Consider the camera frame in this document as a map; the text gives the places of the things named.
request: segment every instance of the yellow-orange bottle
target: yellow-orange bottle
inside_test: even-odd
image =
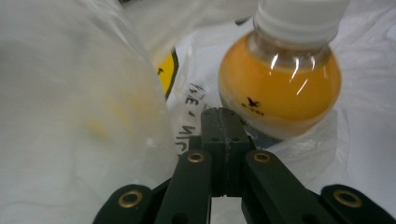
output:
[[[223,106],[274,138],[318,123],[334,105],[341,74],[329,42],[346,0],[261,0],[255,30],[226,53],[219,71]]]

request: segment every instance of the glass bottle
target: glass bottle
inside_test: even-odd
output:
[[[260,1],[254,31],[221,63],[223,106],[277,139],[304,133],[323,119],[341,90],[329,42],[346,7],[347,1]],[[312,21],[317,15],[324,19]]]

